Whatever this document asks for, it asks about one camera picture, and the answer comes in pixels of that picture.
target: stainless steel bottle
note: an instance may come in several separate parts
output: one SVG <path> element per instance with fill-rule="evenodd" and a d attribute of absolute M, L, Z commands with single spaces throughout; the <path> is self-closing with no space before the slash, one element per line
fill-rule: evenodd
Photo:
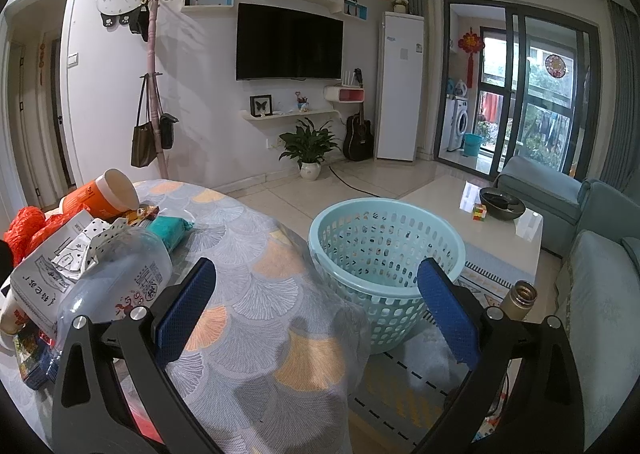
<path fill-rule="evenodd" d="M 500 304 L 500 309 L 511 320 L 524 320 L 537 296 L 538 292 L 527 281 L 518 281 Z"/>

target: red hanging ornament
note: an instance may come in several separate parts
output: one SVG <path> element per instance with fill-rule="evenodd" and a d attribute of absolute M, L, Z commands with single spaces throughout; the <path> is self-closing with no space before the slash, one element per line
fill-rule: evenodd
<path fill-rule="evenodd" d="M 469 54 L 469 62 L 466 66 L 466 85 L 468 88 L 474 86 L 474 54 L 477 54 L 484 48 L 484 42 L 473 30 L 473 27 L 469 28 L 469 31 L 462 36 L 462 39 L 458 41 L 458 46 Z"/>

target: ashtray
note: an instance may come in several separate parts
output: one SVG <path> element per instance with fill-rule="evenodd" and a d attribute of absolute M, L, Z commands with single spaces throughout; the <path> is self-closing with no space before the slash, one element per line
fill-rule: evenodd
<path fill-rule="evenodd" d="M 495 187 L 480 189 L 480 201 L 491 216 L 505 221 L 519 218 L 527 209 L 519 198 Z"/>

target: orange container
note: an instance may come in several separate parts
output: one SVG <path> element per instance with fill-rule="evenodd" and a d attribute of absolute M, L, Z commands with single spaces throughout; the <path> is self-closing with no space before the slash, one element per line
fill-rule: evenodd
<path fill-rule="evenodd" d="M 138 193 L 131 180 L 117 169 L 109 169 L 60 200 L 63 213 L 73 211 L 84 203 L 94 218 L 108 219 L 140 206 Z"/>

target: acoustic guitar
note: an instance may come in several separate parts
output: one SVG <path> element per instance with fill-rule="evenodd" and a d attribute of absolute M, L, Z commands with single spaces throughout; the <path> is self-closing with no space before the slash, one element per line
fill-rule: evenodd
<path fill-rule="evenodd" d="M 356 80 L 361 88 L 362 70 L 354 70 Z M 347 118 L 347 135 L 344 137 L 342 153 L 347 160 L 362 161 L 373 157 L 373 133 L 371 133 L 371 122 L 364 118 L 364 104 L 360 103 L 358 113 Z"/>

